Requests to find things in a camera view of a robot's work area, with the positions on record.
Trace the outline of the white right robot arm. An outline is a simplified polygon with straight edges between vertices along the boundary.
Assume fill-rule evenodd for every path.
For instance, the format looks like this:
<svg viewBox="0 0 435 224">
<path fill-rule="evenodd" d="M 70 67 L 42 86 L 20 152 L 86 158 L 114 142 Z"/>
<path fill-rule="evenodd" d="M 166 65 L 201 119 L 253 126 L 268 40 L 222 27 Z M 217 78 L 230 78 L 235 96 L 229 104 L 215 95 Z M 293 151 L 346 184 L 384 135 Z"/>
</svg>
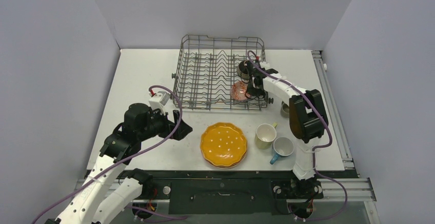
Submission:
<svg viewBox="0 0 435 224">
<path fill-rule="evenodd" d="M 317 89 L 304 89 L 292 84 L 275 69 L 266 69 L 266 62 L 245 60 L 241 72 L 247 76 L 247 93 L 252 97 L 272 93 L 289 107 L 289 127 L 297 139 L 290 192 L 296 197 L 315 192 L 319 183 L 315 169 L 317 149 L 332 144 L 327 112 L 323 97 Z"/>
</svg>

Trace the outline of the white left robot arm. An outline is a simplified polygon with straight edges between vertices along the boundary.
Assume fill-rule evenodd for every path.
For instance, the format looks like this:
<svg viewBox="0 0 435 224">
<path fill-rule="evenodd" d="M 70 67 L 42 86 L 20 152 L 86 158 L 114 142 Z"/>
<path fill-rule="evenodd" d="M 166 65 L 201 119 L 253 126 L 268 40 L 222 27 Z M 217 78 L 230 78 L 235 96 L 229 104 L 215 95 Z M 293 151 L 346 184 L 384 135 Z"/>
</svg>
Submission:
<svg viewBox="0 0 435 224">
<path fill-rule="evenodd" d="M 140 169 L 135 169 L 127 177 L 120 190 L 109 197 L 105 195 L 131 160 L 143 154 L 142 142 L 156 136 L 163 141 L 182 140 L 192 132 L 182 115 L 182 110 L 174 110 L 174 121 L 170 121 L 160 103 L 131 104 L 123 122 L 105 139 L 81 188 L 67 196 L 65 199 L 70 200 L 67 207 L 56 218 L 47 219 L 46 223 L 104 223 L 111 221 L 136 197 L 149 197 L 153 184 L 149 181 L 150 175 Z"/>
</svg>

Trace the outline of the grey wire dish rack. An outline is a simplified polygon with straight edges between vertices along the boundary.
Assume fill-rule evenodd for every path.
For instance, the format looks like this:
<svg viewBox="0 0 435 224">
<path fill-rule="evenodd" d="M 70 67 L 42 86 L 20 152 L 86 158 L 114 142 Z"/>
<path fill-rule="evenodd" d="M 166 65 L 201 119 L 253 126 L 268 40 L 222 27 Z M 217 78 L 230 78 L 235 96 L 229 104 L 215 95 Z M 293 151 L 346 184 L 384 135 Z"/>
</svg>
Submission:
<svg viewBox="0 0 435 224">
<path fill-rule="evenodd" d="M 230 96 L 232 85 L 242 80 L 236 69 L 247 60 L 252 50 L 256 61 L 265 61 L 264 42 L 259 37 L 211 37 L 187 34 L 183 36 L 172 74 L 173 91 L 182 108 L 190 110 L 260 111 L 273 103 L 266 93 L 264 98 L 235 101 Z"/>
</svg>

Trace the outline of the dark patterned cream bowl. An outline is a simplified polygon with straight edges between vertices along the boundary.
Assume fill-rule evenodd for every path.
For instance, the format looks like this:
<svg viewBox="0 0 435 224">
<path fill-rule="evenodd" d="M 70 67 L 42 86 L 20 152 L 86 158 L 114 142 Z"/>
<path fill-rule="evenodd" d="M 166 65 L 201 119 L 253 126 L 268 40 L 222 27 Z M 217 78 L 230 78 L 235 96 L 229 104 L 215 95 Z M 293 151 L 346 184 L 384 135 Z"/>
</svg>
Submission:
<svg viewBox="0 0 435 224">
<path fill-rule="evenodd" d="M 242 80 L 249 80 L 249 71 L 247 69 L 247 65 L 246 65 L 246 61 L 241 61 L 238 64 L 238 67 L 236 69 L 236 72 L 238 74 L 238 76 L 242 79 Z"/>
</svg>

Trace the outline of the orange patterned small bowl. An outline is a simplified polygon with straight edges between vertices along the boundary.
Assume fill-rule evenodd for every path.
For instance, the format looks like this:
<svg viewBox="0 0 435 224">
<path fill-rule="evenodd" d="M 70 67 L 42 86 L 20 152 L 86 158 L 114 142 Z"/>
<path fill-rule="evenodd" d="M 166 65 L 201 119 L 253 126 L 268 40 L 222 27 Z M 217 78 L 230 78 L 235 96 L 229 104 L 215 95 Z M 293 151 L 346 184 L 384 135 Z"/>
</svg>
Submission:
<svg viewBox="0 0 435 224">
<path fill-rule="evenodd" d="M 230 96 L 235 101 L 247 101 L 251 95 L 247 93 L 247 83 L 239 80 L 230 89 Z"/>
</svg>

